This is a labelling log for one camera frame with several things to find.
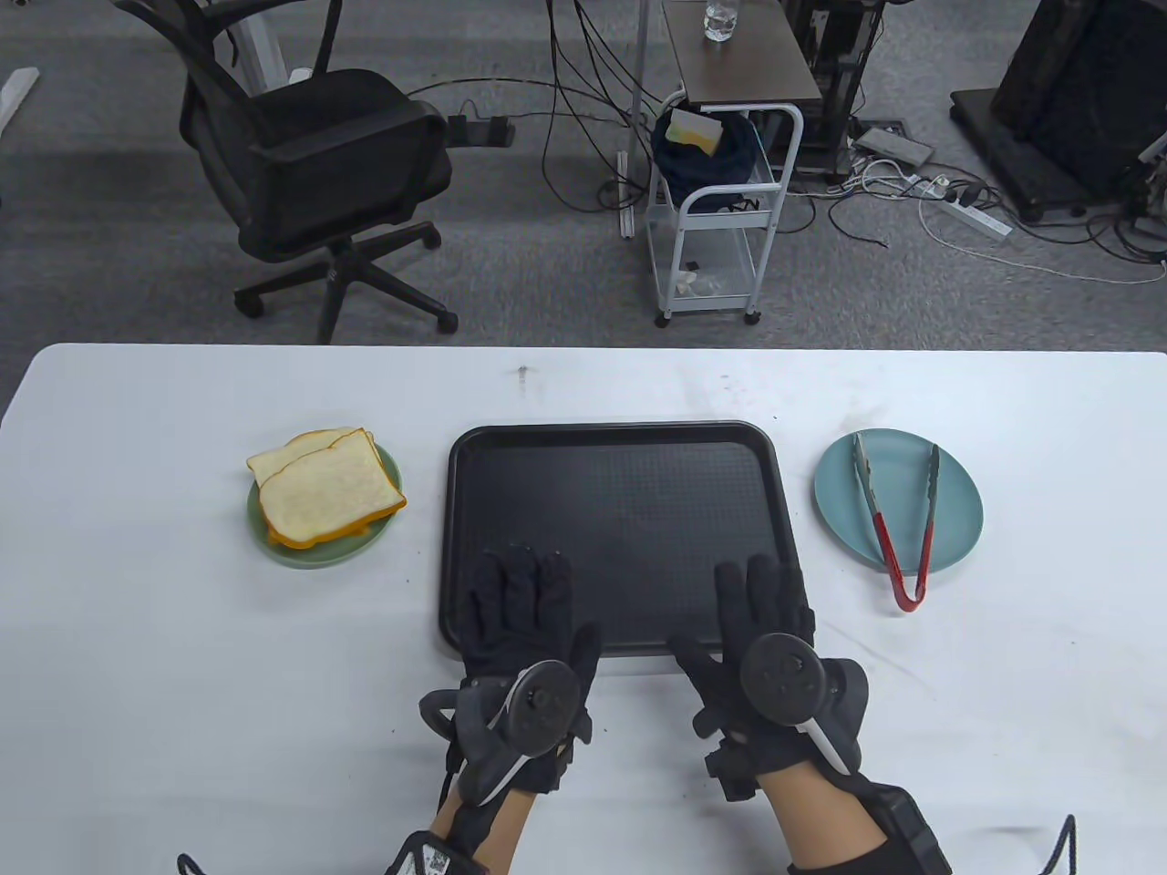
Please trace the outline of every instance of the black bag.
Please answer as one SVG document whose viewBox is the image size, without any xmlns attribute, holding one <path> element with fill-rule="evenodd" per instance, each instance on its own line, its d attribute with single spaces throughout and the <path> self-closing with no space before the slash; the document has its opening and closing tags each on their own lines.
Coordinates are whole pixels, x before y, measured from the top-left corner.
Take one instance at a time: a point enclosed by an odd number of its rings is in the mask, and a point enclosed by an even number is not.
<svg viewBox="0 0 1167 875">
<path fill-rule="evenodd" d="M 689 104 L 677 108 L 689 111 Z M 712 156 L 700 146 L 682 145 L 665 139 L 672 119 L 669 110 L 657 119 L 652 130 L 652 160 L 669 183 L 673 206 L 680 208 L 685 198 L 705 186 L 729 186 L 749 182 L 757 161 L 757 134 L 754 125 L 736 112 L 708 113 L 721 123 L 721 141 Z M 717 212 L 745 201 L 741 195 L 706 195 L 693 204 L 691 212 Z"/>
</svg>

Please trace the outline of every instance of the bread slice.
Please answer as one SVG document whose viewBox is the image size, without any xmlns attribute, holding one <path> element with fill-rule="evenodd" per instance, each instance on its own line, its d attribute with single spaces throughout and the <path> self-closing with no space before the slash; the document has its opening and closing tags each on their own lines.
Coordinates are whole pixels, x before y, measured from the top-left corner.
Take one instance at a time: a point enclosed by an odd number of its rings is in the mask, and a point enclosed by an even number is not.
<svg viewBox="0 0 1167 875">
<path fill-rule="evenodd" d="M 363 428 L 288 463 L 259 487 L 271 537 L 293 550 L 343 538 L 405 506 Z"/>
<path fill-rule="evenodd" d="M 315 453 L 317 449 L 330 447 L 338 439 L 347 434 L 352 434 L 356 428 L 324 428 L 319 432 L 306 432 L 299 434 L 279 449 L 271 449 L 260 453 L 247 460 L 247 467 L 256 475 L 256 483 L 264 485 L 267 478 L 279 470 L 289 466 L 300 456 Z"/>
</svg>

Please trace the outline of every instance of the green plate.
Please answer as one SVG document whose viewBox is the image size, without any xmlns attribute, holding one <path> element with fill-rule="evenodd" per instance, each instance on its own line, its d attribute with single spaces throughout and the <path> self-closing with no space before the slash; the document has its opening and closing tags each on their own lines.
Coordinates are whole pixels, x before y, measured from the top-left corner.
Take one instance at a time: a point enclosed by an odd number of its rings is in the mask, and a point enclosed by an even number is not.
<svg viewBox="0 0 1167 875">
<path fill-rule="evenodd" d="M 379 443 L 373 446 L 377 447 L 380 461 L 385 464 L 385 473 L 389 475 L 390 482 L 400 490 L 401 471 L 398 469 L 397 462 Z M 347 538 L 328 541 L 328 544 L 317 544 L 308 550 L 292 550 L 282 544 L 272 544 L 267 539 L 267 520 L 264 519 L 264 512 L 259 508 L 259 484 L 252 483 L 251 491 L 247 492 L 247 530 L 251 532 L 251 537 L 261 551 L 289 568 L 327 568 L 330 565 L 343 562 L 345 559 L 351 559 L 358 553 L 364 553 L 375 540 L 380 538 L 385 526 L 396 516 L 397 513 L 392 513 L 376 523 L 370 523 L 368 534 L 350 534 Z"/>
</svg>

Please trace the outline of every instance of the white cart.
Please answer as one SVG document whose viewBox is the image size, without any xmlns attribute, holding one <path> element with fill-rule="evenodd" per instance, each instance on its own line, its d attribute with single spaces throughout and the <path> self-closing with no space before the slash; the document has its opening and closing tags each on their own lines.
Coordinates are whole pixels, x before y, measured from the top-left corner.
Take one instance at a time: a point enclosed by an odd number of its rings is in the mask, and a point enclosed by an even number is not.
<svg viewBox="0 0 1167 875">
<path fill-rule="evenodd" d="M 662 107 L 662 113 L 685 98 L 680 90 L 671 94 Z M 732 106 L 701 106 L 703 112 L 749 113 L 761 110 L 778 110 L 794 120 L 790 146 L 782 162 L 782 180 L 774 181 L 774 173 L 767 159 L 769 144 L 757 136 L 757 161 L 749 182 L 734 186 L 706 186 L 693 191 L 678 208 L 669 192 L 669 183 L 661 176 L 656 163 L 649 178 L 649 205 L 644 211 L 645 237 L 652 258 L 652 276 L 656 281 L 656 324 L 665 328 L 673 313 L 693 310 L 742 310 L 746 324 L 755 326 L 762 317 L 757 309 L 757 296 L 762 290 L 762 278 L 770 260 L 774 235 L 778 230 L 778 218 L 787 200 L 787 189 L 795 169 L 795 159 L 802 142 L 803 117 L 794 104 L 750 104 Z M 664 202 L 657 203 L 659 194 Z M 757 202 L 756 210 L 719 212 L 693 212 L 693 204 L 707 195 L 741 195 Z M 750 252 L 746 229 L 766 230 L 766 242 L 755 264 Z"/>
</svg>

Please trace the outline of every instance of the forearm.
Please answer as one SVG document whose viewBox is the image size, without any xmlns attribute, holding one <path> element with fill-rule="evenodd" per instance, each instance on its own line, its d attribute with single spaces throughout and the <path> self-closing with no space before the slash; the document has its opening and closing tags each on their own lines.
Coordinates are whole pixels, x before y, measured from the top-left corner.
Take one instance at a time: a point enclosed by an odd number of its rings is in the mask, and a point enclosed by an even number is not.
<svg viewBox="0 0 1167 875">
<path fill-rule="evenodd" d="M 520 790 L 508 791 L 506 798 L 490 826 L 490 834 L 474 852 L 474 859 L 492 875 L 506 875 L 510 870 L 515 850 L 518 848 L 518 839 L 523 834 L 523 827 L 526 825 L 526 818 L 533 805 L 534 793 L 525 793 Z M 455 784 L 434 818 L 429 832 L 439 839 L 447 839 L 454 824 L 454 814 L 461 806 L 462 799 L 457 794 L 457 785 Z"/>
<path fill-rule="evenodd" d="M 799 869 L 855 860 L 887 841 L 862 804 L 831 784 L 812 763 L 761 775 L 757 783 Z"/>
</svg>

